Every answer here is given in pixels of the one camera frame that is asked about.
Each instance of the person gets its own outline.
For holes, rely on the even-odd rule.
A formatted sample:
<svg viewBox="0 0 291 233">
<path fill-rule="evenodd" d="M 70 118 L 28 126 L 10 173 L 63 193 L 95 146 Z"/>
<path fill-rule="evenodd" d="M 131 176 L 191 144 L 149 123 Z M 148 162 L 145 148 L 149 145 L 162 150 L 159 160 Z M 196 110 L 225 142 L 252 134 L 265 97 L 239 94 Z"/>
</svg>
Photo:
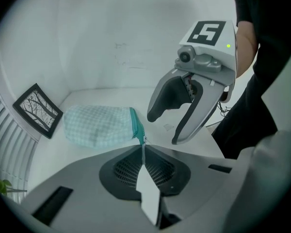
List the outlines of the person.
<svg viewBox="0 0 291 233">
<path fill-rule="evenodd" d="M 261 96 L 291 55 L 291 0 L 235 0 L 238 31 L 237 77 L 257 55 L 254 74 L 245 91 L 212 136 L 225 158 L 237 159 L 277 131 Z"/>
</svg>

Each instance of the framed tree drawing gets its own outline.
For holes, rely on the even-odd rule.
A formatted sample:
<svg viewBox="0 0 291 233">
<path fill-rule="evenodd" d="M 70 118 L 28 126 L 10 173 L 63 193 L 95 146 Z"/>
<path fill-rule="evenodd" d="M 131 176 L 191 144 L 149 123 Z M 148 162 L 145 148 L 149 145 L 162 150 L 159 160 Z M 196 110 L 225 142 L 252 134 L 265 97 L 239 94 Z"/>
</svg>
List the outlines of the framed tree drawing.
<svg viewBox="0 0 291 233">
<path fill-rule="evenodd" d="M 50 139 L 63 112 L 44 94 L 38 84 L 30 87 L 13 108 L 37 131 Z"/>
</svg>

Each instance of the white wall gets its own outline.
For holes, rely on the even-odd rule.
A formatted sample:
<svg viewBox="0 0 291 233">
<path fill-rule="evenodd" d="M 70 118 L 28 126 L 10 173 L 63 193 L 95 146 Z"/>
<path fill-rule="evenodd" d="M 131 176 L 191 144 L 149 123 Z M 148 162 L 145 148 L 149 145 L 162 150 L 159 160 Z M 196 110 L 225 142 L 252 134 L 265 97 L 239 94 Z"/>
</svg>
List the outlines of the white wall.
<svg viewBox="0 0 291 233">
<path fill-rule="evenodd" d="M 38 83 L 59 105 L 69 94 L 58 40 L 59 0 L 18 0 L 0 24 L 0 68 L 17 99 Z"/>
<path fill-rule="evenodd" d="M 31 135 L 36 141 L 38 141 L 41 137 L 41 134 L 35 130 L 26 120 L 22 118 L 20 114 L 18 114 L 12 107 L 15 102 L 15 96 L 12 96 L 10 83 L 7 82 L 6 74 L 1 68 L 1 60 L 0 60 L 0 100 L 1 103 L 4 104 L 4 107 L 10 111 L 14 121 L 18 126 L 20 126 L 23 130 L 25 130 L 28 134 Z"/>
<path fill-rule="evenodd" d="M 60 0 L 58 18 L 71 90 L 155 87 L 196 20 L 236 20 L 234 0 Z"/>
<path fill-rule="evenodd" d="M 0 26 L 0 69 L 14 99 L 38 83 L 56 105 L 76 90 L 155 87 L 203 19 L 235 23 L 234 0 L 18 0 Z"/>
</svg>

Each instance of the black vent grill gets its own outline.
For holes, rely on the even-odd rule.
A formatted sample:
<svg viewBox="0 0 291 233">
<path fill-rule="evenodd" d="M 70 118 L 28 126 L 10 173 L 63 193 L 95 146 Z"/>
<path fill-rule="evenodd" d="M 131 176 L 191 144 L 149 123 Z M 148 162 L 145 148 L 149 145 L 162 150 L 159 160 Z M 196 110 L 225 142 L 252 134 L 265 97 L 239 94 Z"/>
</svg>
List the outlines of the black vent grill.
<svg viewBox="0 0 291 233">
<path fill-rule="evenodd" d="M 136 188 L 138 174 L 142 166 L 142 153 L 135 151 L 115 164 L 113 172 L 125 185 Z"/>
<path fill-rule="evenodd" d="M 157 187 L 169 181 L 175 174 L 175 166 L 152 151 L 147 151 L 145 167 Z"/>
</svg>

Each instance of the plaid cloth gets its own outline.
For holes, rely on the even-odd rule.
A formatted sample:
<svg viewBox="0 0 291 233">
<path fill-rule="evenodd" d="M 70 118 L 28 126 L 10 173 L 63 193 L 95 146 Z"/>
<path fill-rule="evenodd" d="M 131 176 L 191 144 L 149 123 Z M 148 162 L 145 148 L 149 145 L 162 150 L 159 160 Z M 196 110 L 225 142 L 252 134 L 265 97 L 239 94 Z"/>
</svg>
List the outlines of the plaid cloth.
<svg viewBox="0 0 291 233">
<path fill-rule="evenodd" d="M 70 107 L 64 113 L 64 132 L 71 142 L 103 149 L 133 139 L 129 107 Z"/>
</svg>

